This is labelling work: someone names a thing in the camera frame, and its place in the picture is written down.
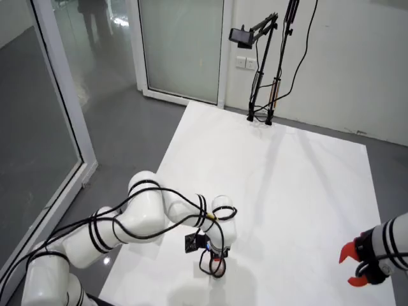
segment wall switch panel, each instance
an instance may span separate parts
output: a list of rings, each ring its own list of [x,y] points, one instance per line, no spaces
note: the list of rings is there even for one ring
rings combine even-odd
[[[247,58],[244,56],[237,56],[237,62],[235,64],[236,67],[245,69]]]
[[[247,62],[245,64],[245,68],[251,69],[251,70],[256,70],[256,67],[257,67],[256,59],[250,59],[248,57]]]

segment white wall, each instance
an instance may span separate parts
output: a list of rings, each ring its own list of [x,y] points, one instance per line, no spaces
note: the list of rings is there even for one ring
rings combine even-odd
[[[233,26],[253,26],[269,13],[279,14],[263,84],[276,75],[282,19],[288,0],[235,0]],[[290,88],[305,50],[314,0],[301,0],[289,37],[280,94]],[[266,37],[259,42],[260,60]],[[226,105],[248,108],[253,71],[235,67],[238,55],[253,50],[231,46]],[[408,145],[408,1],[319,0],[309,51],[291,95],[278,102],[276,116],[327,128],[362,132]],[[257,104],[266,104],[261,89]]]
[[[26,0],[0,0],[0,48],[32,25]]]

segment glass wall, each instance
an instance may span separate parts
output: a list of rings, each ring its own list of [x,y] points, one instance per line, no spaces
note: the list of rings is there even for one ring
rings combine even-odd
[[[26,0],[0,1],[0,267],[82,160]]]
[[[223,0],[140,0],[149,88],[217,103]]]
[[[114,104],[121,92],[136,88],[126,1],[49,1],[82,109]]]

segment black cable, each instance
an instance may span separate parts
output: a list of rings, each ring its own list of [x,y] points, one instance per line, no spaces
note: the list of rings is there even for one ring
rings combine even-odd
[[[294,86],[294,84],[295,84],[296,75],[298,74],[298,71],[299,71],[300,65],[302,65],[302,62],[303,62],[303,60],[305,59],[306,54],[307,54],[307,49],[308,49],[308,47],[309,47],[309,34],[310,34],[310,28],[312,27],[312,23],[313,23],[314,15],[316,14],[316,9],[317,9],[317,4],[318,4],[318,2],[319,2],[319,0],[316,0],[316,3],[315,3],[315,5],[314,5],[314,9],[313,9],[312,18],[310,19],[309,28],[307,29],[307,35],[306,35],[306,49],[305,49],[305,53],[304,53],[304,55],[303,55],[302,59],[300,60],[298,67],[296,68],[295,75],[293,76],[293,79],[292,79],[292,85],[291,85],[291,88],[290,88],[290,90],[289,90],[289,92],[288,92],[287,94],[284,94],[283,96],[278,97],[278,98],[276,99],[276,101],[278,101],[278,100],[280,100],[280,99],[283,99],[283,98],[287,97],[287,96],[288,96],[288,95],[290,95],[290,93],[292,92],[293,86]]]
[[[317,4],[318,4],[318,2],[319,2],[319,0],[316,0],[315,5],[314,5],[312,18],[310,19],[309,27],[308,27],[308,29],[307,29],[305,53],[304,53],[302,59],[300,60],[299,65],[297,66],[297,68],[296,68],[296,70],[295,70],[295,74],[293,75],[293,79],[292,79],[291,88],[290,88],[290,90],[289,90],[288,93],[284,94],[283,96],[278,97],[275,101],[278,101],[278,100],[280,100],[280,99],[283,99],[283,98],[287,97],[288,95],[290,95],[290,93],[291,93],[292,90],[293,90],[293,86],[295,85],[295,80],[296,80],[296,76],[297,76],[297,74],[298,74],[299,68],[300,68],[300,66],[302,65],[302,62],[303,62],[303,60],[305,59],[305,57],[306,57],[306,55],[307,55],[307,50],[308,50],[308,47],[309,47],[310,28],[312,27],[312,23],[313,23],[313,20],[314,20],[314,15],[316,14],[316,9],[317,9]],[[283,55],[282,55],[282,47],[283,47],[283,41],[282,41],[282,43],[280,44],[280,56],[283,56]],[[264,105],[264,106],[258,106],[258,105],[256,105],[256,106],[257,106],[257,107],[260,107],[259,110],[256,110],[256,111],[255,111],[255,112],[258,112],[258,111],[260,111],[260,110],[264,110],[264,109],[268,108],[268,107],[270,106],[270,102],[269,102],[268,104]]]
[[[370,263],[376,263],[377,261],[379,261],[379,260],[382,260],[382,259],[388,259],[388,258],[397,258],[397,257],[408,257],[408,252],[403,252],[403,253],[392,253],[392,254],[384,254],[384,255],[379,255],[379,256],[376,256],[376,257],[374,257],[374,258],[370,258],[370,259],[366,259],[366,260],[363,260],[358,266],[357,266],[357,269],[356,269],[356,277],[361,277],[361,276],[363,276],[364,275],[364,271],[365,271],[365,269],[367,268],[367,266],[370,264]]]
[[[188,216],[186,216],[185,218],[183,218],[182,220],[180,220],[179,222],[175,223],[173,226],[170,226],[170,227],[168,227],[168,228],[166,228],[166,229],[164,229],[164,230],[162,230],[162,231],[159,231],[159,232],[157,232],[157,233],[155,233],[155,234],[151,234],[151,235],[147,235],[147,236],[139,236],[139,235],[136,235],[136,234],[130,232],[130,231],[129,231],[128,229],[126,229],[126,228],[123,226],[123,224],[122,224],[119,220],[117,220],[115,217],[103,217],[104,215],[109,214],[110,212],[113,212],[113,211],[116,211],[116,210],[120,209],[120,207],[123,206],[123,205],[125,205],[129,200],[133,199],[135,196],[137,196],[137,195],[139,195],[139,194],[141,194],[141,193],[143,193],[143,192],[145,192],[145,191],[168,191],[168,192],[171,192],[171,193],[175,193],[176,195],[180,196],[183,200],[185,200],[186,202],[188,202],[188,204],[190,204],[190,205],[196,207],[196,208],[200,211],[200,214],[191,214],[191,215],[188,215]],[[155,238],[155,237],[158,237],[158,236],[160,236],[160,235],[163,235],[164,233],[166,233],[166,232],[168,232],[168,231],[170,231],[170,230],[176,228],[177,226],[181,225],[182,223],[186,222],[186,221],[187,221],[188,219],[190,219],[190,218],[193,218],[193,217],[196,217],[196,218],[204,218],[204,219],[211,220],[211,221],[212,221],[212,225],[215,224],[215,225],[219,228],[220,234],[221,234],[221,249],[224,250],[224,233],[223,233],[223,231],[222,231],[221,226],[220,226],[219,223],[216,221],[216,219],[213,219],[213,218],[209,217],[209,216],[207,215],[207,212],[205,212],[205,215],[204,215],[204,214],[201,214],[201,213],[203,213],[203,212],[202,212],[202,209],[201,209],[200,207],[198,207],[195,203],[193,203],[192,201],[190,201],[189,199],[187,199],[184,195],[180,194],[180,193],[179,193],[178,191],[176,191],[176,190],[169,189],[169,188],[165,188],[165,187],[147,187],[147,188],[144,188],[144,189],[140,189],[140,190],[138,190],[137,192],[135,192],[134,194],[132,194],[131,196],[128,196],[124,201],[122,201],[121,203],[119,203],[116,207],[111,208],[110,210],[107,210],[106,212],[103,212],[103,213],[100,213],[100,214],[94,214],[94,215],[92,215],[92,216],[90,216],[90,217],[88,217],[88,218],[85,218],[85,219],[82,219],[82,220],[73,222],[73,223],[71,223],[71,224],[69,224],[69,225],[67,225],[67,226],[63,226],[62,228],[59,228],[59,229],[53,231],[52,234],[51,234],[39,247],[37,247],[35,250],[29,252],[29,253],[26,254],[25,256],[21,257],[21,258],[13,265],[13,267],[10,269],[10,271],[9,271],[8,273],[4,274],[4,275],[1,277],[0,283],[2,283],[3,281],[4,281],[4,282],[3,282],[3,285],[2,285],[1,290],[0,290],[0,301],[1,301],[1,298],[3,297],[3,293],[4,293],[4,290],[5,290],[5,287],[6,287],[7,283],[8,283],[8,281],[9,281],[10,277],[13,275],[15,269],[17,269],[17,267],[18,267],[24,260],[35,256],[36,253],[37,253],[40,249],[43,249],[43,248],[46,248],[46,249],[47,249],[47,246],[49,246],[50,244],[52,244],[52,243],[54,243],[55,241],[57,241],[57,240],[59,240],[59,239],[65,237],[65,236],[69,235],[70,233],[74,232],[75,230],[77,230],[77,229],[80,228],[81,226],[86,225],[86,224],[90,224],[91,222],[96,222],[96,221],[112,221],[112,222],[116,223],[116,224],[122,229],[123,232],[125,232],[127,235],[131,236],[132,238],[135,238],[135,239],[138,239],[138,240],[147,240],[147,239],[151,239],[151,238]],[[229,216],[227,216],[227,217],[220,218],[219,220],[223,221],[223,220],[231,219],[231,218],[233,218],[236,214],[237,214],[237,209],[236,209],[236,208],[233,208],[233,212],[231,213],[231,215],[229,215]],[[60,233],[60,232],[65,231],[65,230],[66,230],[66,232],[61,233],[60,235],[58,235],[58,236],[56,236],[56,237],[53,237],[53,236],[56,235],[57,233]],[[53,253],[54,253],[53,251],[46,251],[46,252],[42,252],[42,253],[41,253],[41,256],[51,255],[51,254],[53,254]],[[217,269],[215,269],[214,273],[209,272],[210,275],[213,275],[213,276],[215,277],[215,274],[218,272],[218,270],[219,270],[219,268],[220,268],[220,266],[221,266],[221,262],[222,262],[223,257],[224,257],[224,254],[222,253],[221,256],[220,256],[220,259],[221,259],[221,260],[220,260],[220,262],[219,262],[219,265],[218,265]]]

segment glass door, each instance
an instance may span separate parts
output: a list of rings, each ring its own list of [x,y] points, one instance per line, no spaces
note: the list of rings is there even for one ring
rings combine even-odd
[[[97,166],[47,3],[0,1],[1,281],[49,236]],[[1,305],[22,276],[12,275]]]
[[[232,0],[139,0],[129,5],[143,94],[223,108]]]

